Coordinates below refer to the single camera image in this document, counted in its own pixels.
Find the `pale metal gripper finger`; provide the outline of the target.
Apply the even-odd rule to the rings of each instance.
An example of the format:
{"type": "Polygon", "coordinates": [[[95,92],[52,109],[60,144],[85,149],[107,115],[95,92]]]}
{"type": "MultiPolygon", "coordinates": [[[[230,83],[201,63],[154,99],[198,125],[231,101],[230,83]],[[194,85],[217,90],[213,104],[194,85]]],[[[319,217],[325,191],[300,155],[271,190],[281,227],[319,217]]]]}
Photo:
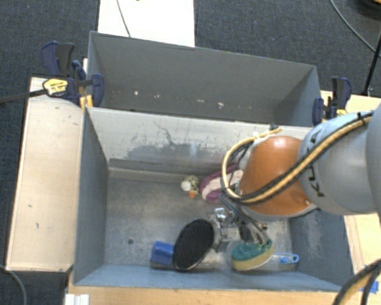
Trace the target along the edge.
{"type": "Polygon", "coordinates": [[[215,208],[208,214],[208,220],[216,233],[227,235],[229,229],[234,225],[235,217],[225,208],[215,208]]]}
{"type": "Polygon", "coordinates": [[[214,237],[214,251],[215,252],[226,252],[230,244],[235,242],[236,238],[234,236],[222,235],[218,233],[214,237]]]}

